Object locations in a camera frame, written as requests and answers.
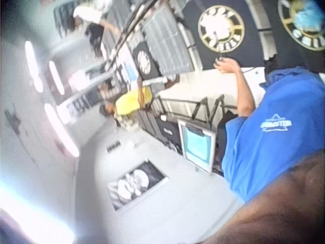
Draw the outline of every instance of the black poster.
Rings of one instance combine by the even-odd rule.
[[[279,68],[302,66],[325,72],[325,26],[314,1],[262,1],[272,26]]]
[[[263,67],[261,41],[246,1],[191,0],[183,9],[203,69],[217,57],[236,59],[242,67]]]
[[[140,42],[133,50],[134,60],[144,80],[160,77],[160,71],[153,60],[146,42]]]
[[[140,200],[143,195],[166,180],[168,178],[149,160],[144,161],[118,180],[109,183],[108,188],[114,209],[119,210]]]

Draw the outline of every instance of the circular emblem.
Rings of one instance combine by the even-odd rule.
[[[145,51],[140,51],[138,54],[138,64],[142,73],[145,75],[150,73],[151,63],[148,54]]]
[[[325,20],[315,2],[279,0],[278,12],[284,28],[296,42],[309,50],[325,50]]]
[[[231,52],[240,46],[245,26],[240,15],[227,6],[208,8],[199,19],[199,35],[209,49],[215,52]]]

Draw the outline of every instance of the person in yellow shirt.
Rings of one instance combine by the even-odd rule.
[[[145,108],[147,104],[149,104],[156,93],[161,90],[168,89],[172,87],[174,84],[178,83],[180,80],[180,76],[176,75],[175,80],[167,79],[165,84],[155,83],[152,84],[152,90],[150,87],[142,86],[142,78],[138,78],[138,89],[131,90],[128,93],[122,95],[116,103],[107,103],[100,107],[100,114],[105,117],[109,115],[129,115],[132,112]]]

